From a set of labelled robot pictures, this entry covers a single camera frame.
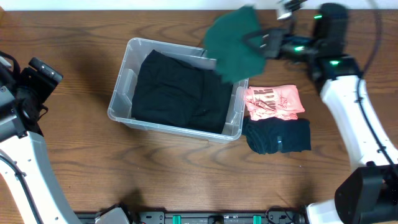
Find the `black trousers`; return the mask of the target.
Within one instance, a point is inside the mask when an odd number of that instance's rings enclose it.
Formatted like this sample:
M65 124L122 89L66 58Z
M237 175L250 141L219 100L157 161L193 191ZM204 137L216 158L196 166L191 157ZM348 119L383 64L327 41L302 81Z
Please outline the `black trousers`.
M232 90L232 83L224 82L213 70L204 70L201 102L190 118L188 128L221 134Z

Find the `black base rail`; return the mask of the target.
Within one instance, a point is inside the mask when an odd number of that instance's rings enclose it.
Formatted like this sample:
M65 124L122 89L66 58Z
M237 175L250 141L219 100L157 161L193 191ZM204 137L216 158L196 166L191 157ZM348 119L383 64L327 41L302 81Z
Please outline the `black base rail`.
M281 208L264 213L170 213L170 212L127 212L130 223L145 224L306 224L303 213Z

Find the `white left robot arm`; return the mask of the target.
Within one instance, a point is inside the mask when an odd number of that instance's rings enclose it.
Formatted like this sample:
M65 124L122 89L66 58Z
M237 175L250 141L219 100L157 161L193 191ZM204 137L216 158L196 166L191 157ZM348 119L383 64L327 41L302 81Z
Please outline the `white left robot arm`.
M52 170L38 124L63 76L34 57L21 69L1 53L1 175L24 223L132 223L123 205L99 213L75 213Z

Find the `black garment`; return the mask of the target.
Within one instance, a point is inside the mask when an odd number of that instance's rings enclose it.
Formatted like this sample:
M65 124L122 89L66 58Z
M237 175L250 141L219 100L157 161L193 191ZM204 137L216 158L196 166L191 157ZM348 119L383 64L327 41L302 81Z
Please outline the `black garment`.
M184 127L198 108L204 70L153 50L143 61L132 97L131 116Z

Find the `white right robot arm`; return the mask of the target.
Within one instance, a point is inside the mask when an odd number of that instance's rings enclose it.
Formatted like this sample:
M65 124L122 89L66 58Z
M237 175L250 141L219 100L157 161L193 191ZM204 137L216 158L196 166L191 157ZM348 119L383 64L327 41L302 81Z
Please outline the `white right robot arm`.
M332 199L305 208L305 223L382 223L397 220L397 149L370 102L365 69L344 52L349 14L324 3L311 37L291 28L261 31L261 55L304 62L322 102L332 114L352 173Z

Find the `clear plastic storage bin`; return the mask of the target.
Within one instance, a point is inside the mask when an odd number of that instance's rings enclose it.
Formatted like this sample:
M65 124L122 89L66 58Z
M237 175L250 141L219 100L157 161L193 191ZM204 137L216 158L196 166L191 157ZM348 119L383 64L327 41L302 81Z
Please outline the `clear plastic storage bin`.
M228 114L221 134L138 121L131 117L132 97L134 96L141 63L153 50L187 62L197 68L214 69L216 65L216 60L206 57L203 48L135 37L127 43L108 106L108 117L133 129L159 131L223 144L239 139L242 133L245 112L244 94L248 88L248 79L241 80L233 85Z

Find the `green garment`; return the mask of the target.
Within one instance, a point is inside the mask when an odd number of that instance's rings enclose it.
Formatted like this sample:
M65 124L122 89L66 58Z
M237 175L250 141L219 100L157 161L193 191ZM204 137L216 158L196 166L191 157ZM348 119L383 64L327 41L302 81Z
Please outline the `green garment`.
M252 6L223 14L208 28L203 43L206 56L216 60L215 71L223 82L235 83L264 71L265 58L243 41L245 35L260 29Z

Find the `dark teal folded garment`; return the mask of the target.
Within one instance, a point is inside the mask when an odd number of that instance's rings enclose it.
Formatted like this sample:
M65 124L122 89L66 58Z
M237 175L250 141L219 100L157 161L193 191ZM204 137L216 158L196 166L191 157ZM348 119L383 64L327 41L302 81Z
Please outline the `dark teal folded garment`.
M307 119L267 118L253 121L245 117L242 135L246 137L251 150L258 154L302 152L312 149L310 122Z

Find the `pink printed folded shirt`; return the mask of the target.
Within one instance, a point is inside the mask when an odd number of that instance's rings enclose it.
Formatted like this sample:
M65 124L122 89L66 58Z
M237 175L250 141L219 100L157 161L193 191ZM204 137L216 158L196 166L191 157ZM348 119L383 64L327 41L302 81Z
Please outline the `pink printed folded shirt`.
M268 118L296 120L297 114L305 111L295 85L250 86L245 92L244 99L250 119L253 121Z

